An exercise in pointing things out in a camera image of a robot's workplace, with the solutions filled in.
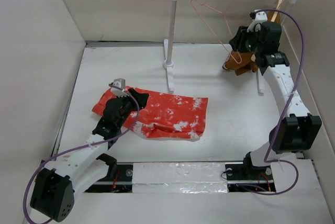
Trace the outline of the red white patterned trousers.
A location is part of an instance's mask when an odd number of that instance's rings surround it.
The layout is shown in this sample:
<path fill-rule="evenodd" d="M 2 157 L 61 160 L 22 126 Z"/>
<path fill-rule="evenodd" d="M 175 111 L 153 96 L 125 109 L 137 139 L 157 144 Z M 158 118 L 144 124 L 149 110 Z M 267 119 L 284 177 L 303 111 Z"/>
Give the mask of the red white patterned trousers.
<path fill-rule="evenodd" d="M 129 89 L 135 89 L 139 93 L 149 93 L 146 107 L 132 112 L 121 127 L 103 127 L 102 116 L 105 105 L 108 100 L 117 98 L 110 89 L 107 90 L 92 109 L 94 113 L 101 116 L 92 132 L 94 135 L 98 134 L 107 140 L 119 135 L 122 127 L 148 139 L 196 140 L 204 133 L 207 98 L 172 95 L 128 86 L 125 93 L 129 97 L 133 97 L 128 92 Z"/>

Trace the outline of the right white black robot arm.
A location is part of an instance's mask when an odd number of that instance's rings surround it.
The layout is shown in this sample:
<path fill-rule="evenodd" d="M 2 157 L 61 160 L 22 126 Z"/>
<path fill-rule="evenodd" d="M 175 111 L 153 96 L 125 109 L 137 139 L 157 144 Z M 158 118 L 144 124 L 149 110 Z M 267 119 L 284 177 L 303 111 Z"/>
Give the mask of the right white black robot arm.
<path fill-rule="evenodd" d="M 280 24 L 263 21 L 240 26 L 229 41 L 234 51 L 253 53 L 261 75 L 271 88 L 280 118 L 269 133 L 269 141 L 251 151 L 243 159 L 242 173 L 253 179 L 289 153 L 309 150 L 321 128 L 319 116 L 312 115 L 304 105 L 291 76 L 289 60 L 279 51 L 282 29 Z"/>

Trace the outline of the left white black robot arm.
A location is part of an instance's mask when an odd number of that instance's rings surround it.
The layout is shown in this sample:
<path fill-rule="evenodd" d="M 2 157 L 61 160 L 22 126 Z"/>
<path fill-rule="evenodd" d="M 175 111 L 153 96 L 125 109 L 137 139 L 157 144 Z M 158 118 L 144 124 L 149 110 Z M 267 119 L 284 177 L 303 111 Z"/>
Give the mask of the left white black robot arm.
<path fill-rule="evenodd" d="M 106 102 L 85 145 L 62 152 L 59 162 L 45 162 L 32 177 L 35 185 L 30 206 L 50 220 L 62 222 L 79 194 L 101 179 L 117 176 L 117 160 L 106 152 L 125 134 L 121 128 L 130 114 L 146 107 L 149 94 L 115 86 L 111 90 L 116 97 Z"/>

